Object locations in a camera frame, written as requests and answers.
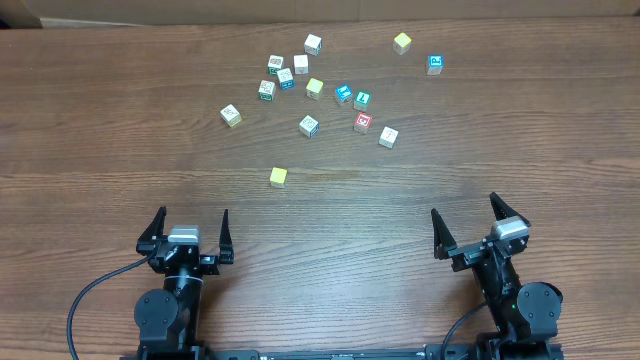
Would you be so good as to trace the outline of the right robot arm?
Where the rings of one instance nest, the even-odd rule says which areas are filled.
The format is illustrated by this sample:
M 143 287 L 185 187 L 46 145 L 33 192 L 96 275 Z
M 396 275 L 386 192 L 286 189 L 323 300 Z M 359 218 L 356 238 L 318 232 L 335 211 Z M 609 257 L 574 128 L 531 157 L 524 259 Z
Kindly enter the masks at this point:
M 484 302 L 468 311 L 439 345 L 424 347 L 427 359 L 551 360 L 564 357 L 562 347 L 550 340 L 557 336 L 563 294 L 546 282 L 523 284 L 512 257 L 527 248 L 531 223 L 496 194 L 489 195 L 496 221 L 481 241 L 460 247 L 443 217 L 433 209 L 434 257 L 450 259 L 452 270 L 470 269 Z M 494 332 L 480 333 L 472 344 L 453 346 L 450 341 L 470 317 L 487 308 Z

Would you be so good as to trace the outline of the bee block blue side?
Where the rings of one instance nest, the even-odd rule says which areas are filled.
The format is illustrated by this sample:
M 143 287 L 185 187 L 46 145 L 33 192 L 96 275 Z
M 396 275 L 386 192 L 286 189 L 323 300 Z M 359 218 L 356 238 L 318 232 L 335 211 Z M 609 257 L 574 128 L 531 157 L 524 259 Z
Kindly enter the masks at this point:
M 295 86 L 294 77 L 290 68 L 283 68 L 276 72 L 279 86 L 282 90 L 291 89 Z

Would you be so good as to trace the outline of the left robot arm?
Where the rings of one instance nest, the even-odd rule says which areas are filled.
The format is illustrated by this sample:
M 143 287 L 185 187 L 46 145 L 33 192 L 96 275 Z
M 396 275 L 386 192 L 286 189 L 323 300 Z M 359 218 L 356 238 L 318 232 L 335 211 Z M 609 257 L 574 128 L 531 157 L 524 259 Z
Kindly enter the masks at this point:
M 166 208 L 161 207 L 140 235 L 136 251 L 164 276 L 163 287 L 143 294 L 134 308 L 139 328 L 138 359 L 212 359 L 212 350 L 197 339 L 201 293 L 206 275 L 234 262 L 228 215 L 222 218 L 219 252 L 200 252 L 196 225 L 176 225 L 164 234 Z

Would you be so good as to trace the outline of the elephant block green side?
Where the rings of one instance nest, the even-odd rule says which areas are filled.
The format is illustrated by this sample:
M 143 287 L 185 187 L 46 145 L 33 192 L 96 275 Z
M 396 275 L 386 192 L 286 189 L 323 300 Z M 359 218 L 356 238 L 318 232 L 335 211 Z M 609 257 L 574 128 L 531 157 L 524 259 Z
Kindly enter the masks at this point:
M 272 81 L 262 80 L 259 85 L 259 98 L 264 101 L 273 101 L 276 93 L 276 84 Z

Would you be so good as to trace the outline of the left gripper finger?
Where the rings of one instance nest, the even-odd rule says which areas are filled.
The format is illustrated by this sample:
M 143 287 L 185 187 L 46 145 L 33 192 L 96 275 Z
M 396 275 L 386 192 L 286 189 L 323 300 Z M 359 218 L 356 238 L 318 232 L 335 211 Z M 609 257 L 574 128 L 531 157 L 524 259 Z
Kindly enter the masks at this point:
M 153 244 L 159 237 L 163 236 L 165 217 L 166 207 L 161 206 L 151 223 L 138 238 L 139 245 Z
M 219 236 L 219 250 L 220 256 L 232 256 L 233 255 L 233 243 L 229 230 L 229 217 L 228 210 L 224 211 L 223 220 L 220 229 Z

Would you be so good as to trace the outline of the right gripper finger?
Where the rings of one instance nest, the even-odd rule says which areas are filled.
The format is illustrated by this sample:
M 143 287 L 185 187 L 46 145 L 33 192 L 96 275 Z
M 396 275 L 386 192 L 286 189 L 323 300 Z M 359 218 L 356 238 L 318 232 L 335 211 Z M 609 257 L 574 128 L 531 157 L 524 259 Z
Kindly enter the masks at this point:
M 509 206 L 497 193 L 492 192 L 489 195 L 489 199 L 494 216 L 498 221 L 505 220 L 511 217 L 519 217 L 526 226 L 531 225 L 530 221 L 526 217 Z
M 431 219 L 434 229 L 434 252 L 449 253 L 457 248 L 457 243 L 449 231 L 444 219 L 440 213 L 433 208 L 431 210 Z

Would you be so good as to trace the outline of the white block blue side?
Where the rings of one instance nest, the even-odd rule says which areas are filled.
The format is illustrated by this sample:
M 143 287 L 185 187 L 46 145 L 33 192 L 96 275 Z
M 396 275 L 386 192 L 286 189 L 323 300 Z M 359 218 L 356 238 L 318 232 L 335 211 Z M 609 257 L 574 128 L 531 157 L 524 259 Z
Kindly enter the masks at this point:
M 307 137 L 313 137 L 319 130 L 319 122 L 312 116 L 306 115 L 299 123 L 299 130 Z

